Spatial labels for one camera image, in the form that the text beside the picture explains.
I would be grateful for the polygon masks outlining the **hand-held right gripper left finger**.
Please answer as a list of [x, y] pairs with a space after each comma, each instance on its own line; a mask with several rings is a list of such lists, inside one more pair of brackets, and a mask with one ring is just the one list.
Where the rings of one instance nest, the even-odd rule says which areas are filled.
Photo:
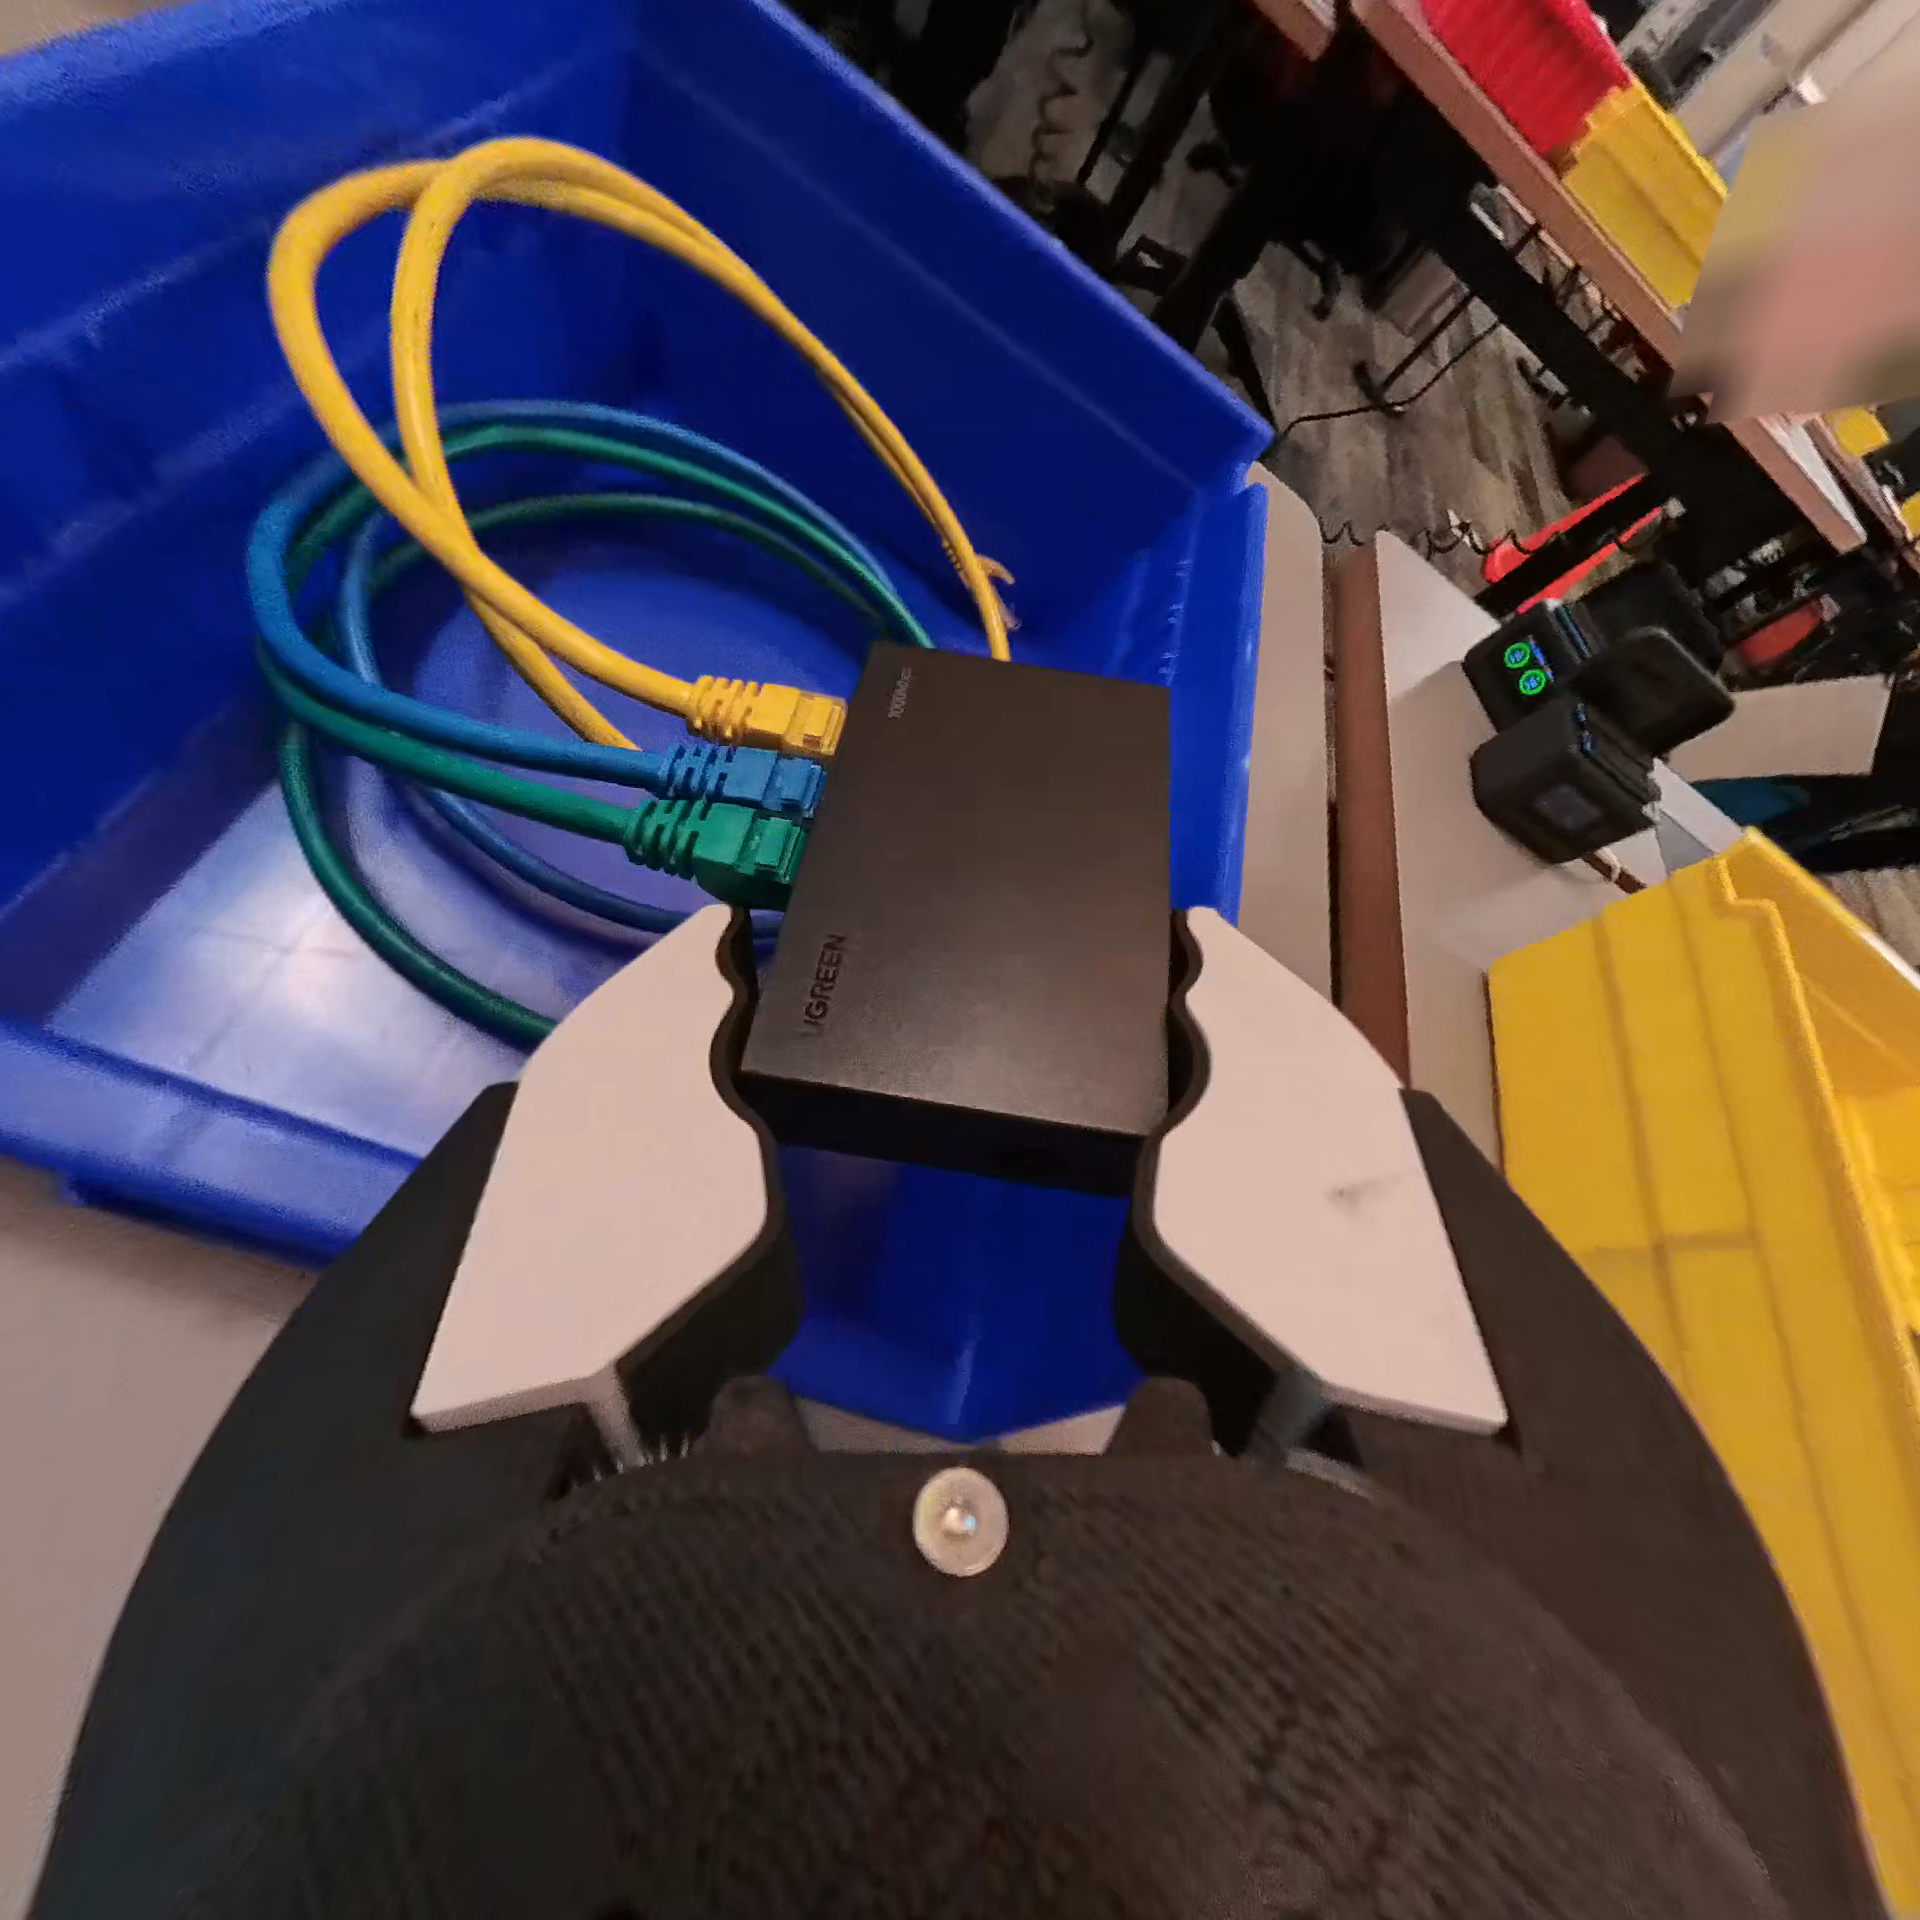
[[415, 1425], [575, 1410], [695, 1436], [802, 1317], [779, 1155], [733, 1087], [755, 929], [704, 906], [580, 999], [519, 1068], [427, 1348]]

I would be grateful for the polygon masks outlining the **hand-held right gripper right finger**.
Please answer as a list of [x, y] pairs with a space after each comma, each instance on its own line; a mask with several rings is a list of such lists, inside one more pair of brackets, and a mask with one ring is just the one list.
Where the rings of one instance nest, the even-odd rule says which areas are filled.
[[1172, 920], [1170, 1105], [1142, 1143], [1114, 1322], [1214, 1450], [1276, 1406], [1496, 1436], [1505, 1395], [1381, 1051], [1210, 906]]

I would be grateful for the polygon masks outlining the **black network switch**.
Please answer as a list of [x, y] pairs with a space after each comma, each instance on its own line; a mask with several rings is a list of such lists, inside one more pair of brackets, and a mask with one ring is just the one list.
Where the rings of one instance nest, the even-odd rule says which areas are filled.
[[1170, 693], [870, 649], [736, 1084], [789, 1148], [1120, 1198], [1170, 1109]]

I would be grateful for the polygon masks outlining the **blue plastic bin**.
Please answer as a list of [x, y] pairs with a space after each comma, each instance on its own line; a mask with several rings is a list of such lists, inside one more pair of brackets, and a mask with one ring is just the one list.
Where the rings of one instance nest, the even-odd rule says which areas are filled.
[[[776, 3], [199, 3], [2, 61], [2, 1155], [337, 1258], [512, 1046], [328, 906], [243, 579], [325, 449], [269, 317], [290, 205], [499, 134], [607, 157], [773, 284], [1009, 567], [1021, 660], [1172, 689], [1172, 900], [1237, 912], [1266, 426]], [[932, 530], [680, 262], [473, 210], [453, 403], [683, 422], [798, 484], [946, 645]], [[1126, 1203], [791, 1153], [794, 1394], [987, 1436], [1128, 1395]]]

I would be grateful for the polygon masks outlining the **yellow plastic bin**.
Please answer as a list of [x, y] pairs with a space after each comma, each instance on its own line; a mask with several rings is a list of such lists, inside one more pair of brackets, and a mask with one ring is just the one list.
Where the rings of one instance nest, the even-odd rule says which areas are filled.
[[1486, 992], [1505, 1179], [1733, 1478], [1918, 1916], [1918, 973], [1746, 831]]
[[1638, 78], [1589, 112], [1561, 180], [1668, 307], [1693, 302], [1728, 180]]

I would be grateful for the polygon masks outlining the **black battery charger blocks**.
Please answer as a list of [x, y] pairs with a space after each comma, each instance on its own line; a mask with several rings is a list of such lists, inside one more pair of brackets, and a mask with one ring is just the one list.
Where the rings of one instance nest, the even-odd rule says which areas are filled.
[[1469, 757], [1474, 803], [1541, 862], [1567, 865], [1652, 830], [1652, 757], [1573, 693], [1503, 727]]

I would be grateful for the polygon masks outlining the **black charger with green lights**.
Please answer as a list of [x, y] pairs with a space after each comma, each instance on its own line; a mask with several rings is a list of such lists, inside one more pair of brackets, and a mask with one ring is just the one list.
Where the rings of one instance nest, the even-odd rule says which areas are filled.
[[1572, 693], [1598, 649], [1602, 633], [1581, 604], [1541, 597], [1477, 640], [1459, 666], [1489, 729], [1507, 733]]

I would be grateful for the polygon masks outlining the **red black device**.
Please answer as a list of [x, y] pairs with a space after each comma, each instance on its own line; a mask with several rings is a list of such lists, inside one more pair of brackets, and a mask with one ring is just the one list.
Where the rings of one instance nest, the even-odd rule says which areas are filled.
[[1638, 540], [1643, 530], [1658, 525], [1668, 518], [1668, 498], [1652, 492], [1652, 476], [1631, 476], [1573, 510], [1549, 520], [1536, 534], [1507, 534], [1489, 545], [1481, 557], [1481, 582], [1486, 589], [1505, 582], [1514, 570], [1524, 570], [1534, 555], [1546, 551], [1553, 572], [1542, 572], [1542, 589], [1561, 582], [1581, 582], [1625, 542]]

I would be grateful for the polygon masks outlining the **wooden edged work table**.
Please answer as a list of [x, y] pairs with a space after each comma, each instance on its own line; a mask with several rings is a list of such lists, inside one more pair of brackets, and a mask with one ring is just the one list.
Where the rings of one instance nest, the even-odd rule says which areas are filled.
[[[1421, 3], [1262, 3], [1276, 24], [1312, 19], [1310, 58], [1365, 47], [1412, 99], [1381, 137], [1374, 183], [1381, 203], [1429, 248], [1573, 399], [1643, 468], [1643, 515], [1682, 500], [1682, 525], [1715, 540], [1718, 560], [1788, 534], [1795, 522], [1835, 551], [1868, 542], [1918, 570], [1911, 534], [1857, 461], [1838, 456], [1819, 424], [1749, 418], [1707, 424], [1705, 405], [1676, 383], [1682, 307], [1621, 253], [1581, 205], [1553, 159], [1536, 153], [1496, 95], [1429, 32]], [[1643, 376], [1566, 310], [1505, 244], [1474, 216], [1474, 193], [1496, 186], [1541, 239], [1572, 266], [1643, 348]]]

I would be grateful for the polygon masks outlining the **large red plastic bin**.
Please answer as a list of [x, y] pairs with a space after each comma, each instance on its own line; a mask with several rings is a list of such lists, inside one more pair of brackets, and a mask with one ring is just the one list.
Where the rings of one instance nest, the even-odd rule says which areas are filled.
[[1589, 3], [1418, 3], [1428, 32], [1536, 157], [1561, 157], [1632, 81]]

